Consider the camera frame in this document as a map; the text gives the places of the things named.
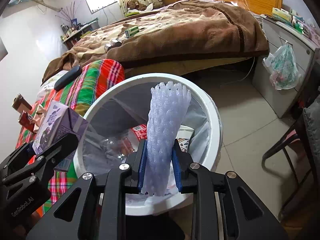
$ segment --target metal pivot bolt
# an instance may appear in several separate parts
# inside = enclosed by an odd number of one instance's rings
[[[92,174],[90,172],[87,172],[85,174],[82,175],[82,179],[91,179],[92,178]]]
[[[199,163],[191,163],[190,164],[190,168],[192,168],[193,170],[199,169],[200,168],[200,164]]]
[[[236,174],[234,171],[229,171],[229,172],[227,173],[227,176],[228,176],[230,179],[234,179],[234,178],[237,176],[237,174]]]
[[[36,180],[36,176],[33,175],[33,176],[30,177],[29,182],[31,183],[31,182],[34,182],[35,180]]]
[[[128,163],[122,163],[120,166],[119,166],[119,169],[121,170],[127,170],[130,168],[130,165]]]

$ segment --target hanging plastic bag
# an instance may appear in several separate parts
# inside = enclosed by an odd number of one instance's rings
[[[263,65],[270,73],[270,81],[276,90],[294,88],[299,81],[300,73],[292,45],[286,42],[273,55],[263,59]]]

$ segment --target qr code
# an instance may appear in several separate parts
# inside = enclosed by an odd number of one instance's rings
[[[136,131],[139,131],[139,130],[141,130],[141,129],[143,129],[143,127],[141,127],[140,125],[132,128],[132,130],[134,130],[135,132],[136,132]]]

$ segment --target red and green plaid fabric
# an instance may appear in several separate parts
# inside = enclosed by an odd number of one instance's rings
[[[37,101],[32,106],[32,115],[35,114],[39,104],[48,109],[51,101],[55,100],[84,116],[99,96],[123,80],[124,69],[118,62],[110,59],[94,61],[83,67],[82,74],[64,89],[59,92],[52,90],[44,98]],[[25,142],[32,141],[34,137],[34,133],[22,127],[16,148]],[[76,180],[77,176],[73,163],[71,163],[68,172],[55,171],[54,176],[48,183],[51,198],[42,206],[43,212],[48,211]]]

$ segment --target window frame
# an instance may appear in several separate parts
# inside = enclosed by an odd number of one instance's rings
[[[96,13],[96,12],[98,12],[98,11],[100,11],[100,10],[102,10],[102,9],[104,9],[104,8],[112,5],[112,4],[115,4],[115,3],[117,3],[117,2],[118,2],[118,1],[114,1],[113,3],[110,3],[110,4],[108,4],[107,6],[104,6],[104,7],[100,8],[100,9],[92,12],[91,9],[90,9],[90,7],[89,7],[89,4],[88,4],[87,0],[85,0],[85,3],[87,4],[88,9],[89,9],[89,11],[90,11],[91,14],[94,14],[94,13]]]

